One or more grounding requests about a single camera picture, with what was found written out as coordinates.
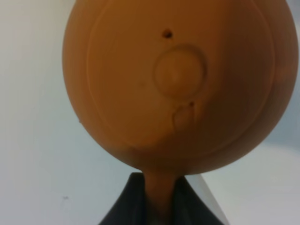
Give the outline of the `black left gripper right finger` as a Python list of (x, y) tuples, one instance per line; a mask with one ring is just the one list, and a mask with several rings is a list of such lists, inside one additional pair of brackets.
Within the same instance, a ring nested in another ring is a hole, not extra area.
[(222, 222), (199, 198), (185, 177), (175, 183), (172, 197), (173, 225), (221, 225)]

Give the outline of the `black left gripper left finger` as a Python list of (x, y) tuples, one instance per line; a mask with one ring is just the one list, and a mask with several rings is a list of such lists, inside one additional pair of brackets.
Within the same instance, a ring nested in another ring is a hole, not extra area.
[(119, 198), (100, 225), (146, 225), (147, 207), (144, 175), (130, 174)]

